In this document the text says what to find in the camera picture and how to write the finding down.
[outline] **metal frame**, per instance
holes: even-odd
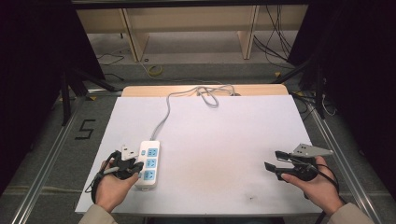
[[[315,108],[310,105],[310,110],[315,110]],[[338,168],[343,175],[346,184],[348,185],[353,197],[356,200],[359,208],[369,216],[374,223],[384,223],[382,218],[375,211],[373,202],[371,201],[370,197],[367,195],[364,187],[361,185],[358,177],[356,176],[354,170],[347,162],[347,157],[344,155],[343,150],[338,145],[337,141],[332,135],[332,131],[330,130],[329,126],[325,119],[322,119],[317,111],[313,111],[312,116],[314,118],[315,123],[318,125],[320,132],[323,135],[324,140],[326,141],[327,146],[330,150],[334,152],[333,157],[335,162],[337,163]]]
[[[14,218],[12,219],[11,223],[26,223],[28,217],[30,216],[34,206],[35,202],[38,199],[38,196],[40,196],[40,192],[47,181],[47,178],[50,175],[50,172],[52,170],[53,165],[56,162],[56,159],[58,158],[59,153],[62,150],[62,147],[64,146],[64,142],[66,140],[67,135],[69,134],[74,121],[76,120],[77,114],[79,110],[82,107],[82,104],[85,101],[85,96],[79,96],[77,97],[75,101],[75,106],[74,110],[71,114],[71,117],[69,121],[64,125],[59,132],[58,136],[56,137],[56,140],[54,144],[52,145],[52,148],[49,151],[49,155],[43,162],[43,165],[40,168],[40,171],[38,172],[37,176],[35,177],[35,181],[33,182],[32,186],[29,188],[27,193],[25,194],[19,208],[17,209]]]

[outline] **person's left hand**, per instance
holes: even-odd
[[[115,207],[120,205],[128,190],[134,185],[138,179],[138,173],[134,173],[131,177],[121,180],[114,175],[105,175],[100,181],[96,191],[96,204],[103,207],[108,213],[111,213]]]

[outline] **white paper sheet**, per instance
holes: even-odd
[[[158,185],[133,187],[115,213],[145,216],[272,216],[318,213],[294,186],[278,181],[264,162],[275,151],[310,145],[295,103],[288,95],[218,97],[208,107],[200,97],[170,99],[171,113],[158,132],[162,144]],[[166,114],[165,97],[121,97],[115,104],[84,189],[100,164],[122,145],[138,150]],[[92,204],[82,193],[76,212]]]

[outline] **sleeve cuff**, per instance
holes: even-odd
[[[370,218],[363,214],[363,212],[353,203],[347,203],[335,212],[329,220],[330,224],[335,223],[360,223],[371,224],[374,223]]]
[[[93,204],[79,224],[117,224],[114,218],[101,206]]]

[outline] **power strip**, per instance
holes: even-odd
[[[138,161],[145,163],[134,184],[138,189],[149,190],[157,186],[158,162],[160,158],[159,141],[143,141],[140,144]]]

